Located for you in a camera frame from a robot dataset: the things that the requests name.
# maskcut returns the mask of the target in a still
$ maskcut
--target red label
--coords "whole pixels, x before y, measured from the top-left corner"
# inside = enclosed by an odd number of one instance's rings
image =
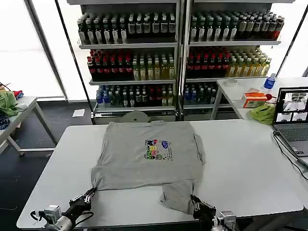
[[[111,68],[112,73],[117,73],[118,69],[117,68]]]

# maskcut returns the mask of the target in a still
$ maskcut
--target laptop screen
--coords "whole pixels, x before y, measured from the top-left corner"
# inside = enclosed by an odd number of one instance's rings
[[[298,124],[308,122],[308,87],[280,88],[277,98],[274,124]]]

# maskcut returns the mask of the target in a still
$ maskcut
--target printed graphic on t-shirt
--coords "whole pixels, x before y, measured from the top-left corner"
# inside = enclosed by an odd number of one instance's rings
[[[145,140],[146,154],[144,158],[147,160],[172,161],[172,150],[169,141],[161,140]]]

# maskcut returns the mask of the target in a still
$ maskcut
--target laptop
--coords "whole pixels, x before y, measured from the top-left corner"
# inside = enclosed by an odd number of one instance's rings
[[[274,128],[298,157],[308,157],[308,87],[280,88]]]

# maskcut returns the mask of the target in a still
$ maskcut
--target white table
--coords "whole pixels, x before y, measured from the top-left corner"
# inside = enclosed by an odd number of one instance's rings
[[[191,122],[206,152],[203,179],[195,194],[215,205],[218,213],[231,210],[237,217],[300,211],[303,205],[278,170],[270,153],[280,154],[259,126],[244,120]],[[36,229],[32,210],[50,204],[68,209],[69,199],[91,187],[90,171],[101,154],[107,126],[71,126],[62,135],[18,221],[21,229]],[[162,187],[97,192],[94,217],[81,227],[164,224],[191,221],[191,215],[159,204]]]
[[[27,108],[19,112],[15,116],[10,117],[10,125],[4,129],[0,130],[0,143],[3,143],[6,139],[15,148],[20,156],[23,156],[24,152],[33,152],[33,151],[53,151],[54,148],[20,148],[17,143],[10,137],[10,134],[17,128],[17,126],[26,118],[32,111],[35,112],[41,124],[45,128],[49,137],[55,145],[57,145],[58,140],[53,135],[52,131],[49,128],[49,123],[47,122],[41,108],[37,103],[37,97],[35,96],[24,96],[23,98],[17,100],[17,103],[22,103],[27,106]]]
[[[243,102],[241,100],[244,93],[246,93],[250,88],[255,88],[257,90],[262,91],[262,87],[264,85],[266,78],[238,78],[237,85],[234,87],[227,87],[225,79],[218,79],[218,91],[216,100],[214,103],[211,119],[216,118],[216,114],[218,111],[219,103],[222,94],[226,97],[229,101],[231,107],[237,114],[240,119],[250,119],[247,115],[248,111],[251,108],[243,108]],[[282,87],[308,87],[308,78],[307,77],[300,77],[300,78],[277,78],[276,83],[272,90],[268,93],[272,94],[273,96],[277,97],[279,88]]]

